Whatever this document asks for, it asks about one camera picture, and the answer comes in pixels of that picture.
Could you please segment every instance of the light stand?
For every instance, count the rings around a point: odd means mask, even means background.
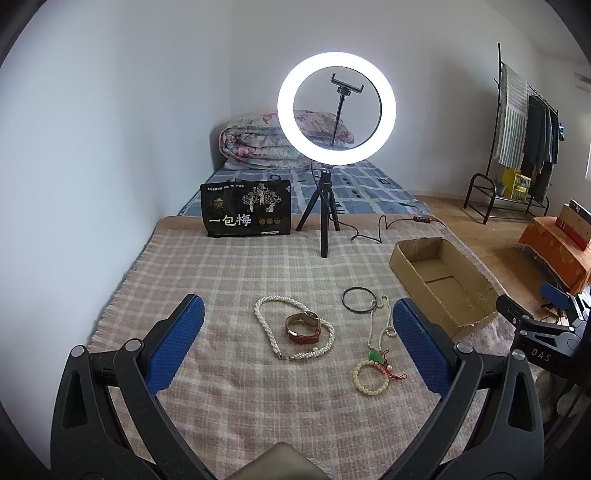
[[[340,95],[339,99],[339,107],[336,111],[336,119],[335,119],[335,129],[333,131],[332,139],[330,140],[330,146],[333,147],[335,145],[335,138],[336,133],[339,128],[339,121],[340,121],[340,114],[343,110],[343,104],[345,99],[351,95],[352,92],[361,93],[363,92],[364,85],[361,88],[354,87],[349,85],[348,83],[341,82],[340,80],[335,79],[335,75],[333,73],[332,78],[330,79],[331,83],[338,85],[337,93]],[[304,227],[304,224],[314,205],[318,201],[318,197],[322,196],[320,199],[320,256],[322,258],[327,258],[329,256],[329,217],[332,215],[332,221],[335,224],[335,230],[340,230],[339,225],[339,218],[337,216],[336,211],[336,203],[335,203],[335,194],[332,191],[332,181],[330,179],[330,170],[323,168],[320,170],[320,181],[318,182],[316,191],[312,194],[308,205],[306,206],[306,210],[304,211],[304,215],[302,215],[300,223],[296,228],[296,231],[300,232],[301,229]]]

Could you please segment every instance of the hanging clothes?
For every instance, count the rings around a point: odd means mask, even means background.
[[[544,203],[558,162],[559,136],[558,115],[537,95],[531,95],[521,174],[531,178],[529,194],[540,203]]]
[[[501,72],[501,107],[493,158],[499,164],[513,170],[519,170],[523,161],[529,93],[527,82],[504,64]]]

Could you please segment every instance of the watch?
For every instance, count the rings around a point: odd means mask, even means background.
[[[290,325],[294,322],[305,322],[312,327],[316,327],[316,330],[312,335],[302,335],[296,333],[290,329]],[[289,336],[290,340],[300,345],[307,345],[309,343],[318,343],[322,330],[320,328],[320,318],[314,312],[306,311],[303,313],[296,313],[290,315],[285,319],[285,331]]]

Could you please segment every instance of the screw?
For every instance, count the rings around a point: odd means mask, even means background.
[[[472,348],[472,345],[470,345],[469,343],[466,343],[466,342],[458,343],[456,345],[456,348],[461,353],[472,353],[474,351],[474,349]]]
[[[135,352],[139,347],[142,346],[142,343],[138,339],[130,340],[125,344],[125,349],[128,352]]]
[[[513,355],[513,358],[516,360],[525,360],[525,353],[523,353],[521,350],[513,350],[511,355]]]
[[[75,346],[70,353],[74,358],[78,358],[84,353],[84,347],[82,345]]]

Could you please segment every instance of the cardboard box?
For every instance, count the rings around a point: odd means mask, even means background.
[[[556,219],[556,225],[583,250],[591,242],[591,225],[569,205],[563,205],[560,216]]]
[[[570,206],[571,209],[573,209],[575,212],[577,212],[583,218],[583,220],[585,220],[585,222],[591,223],[591,213],[589,213],[588,210],[586,210],[585,208],[581,207],[574,200],[571,200],[570,201],[570,205],[569,206]]]
[[[505,197],[524,202],[527,197],[527,191],[530,189],[531,178],[511,168],[506,168],[503,173],[503,183],[507,187]]]
[[[446,239],[398,242],[390,268],[428,320],[454,340],[496,318],[491,282]]]

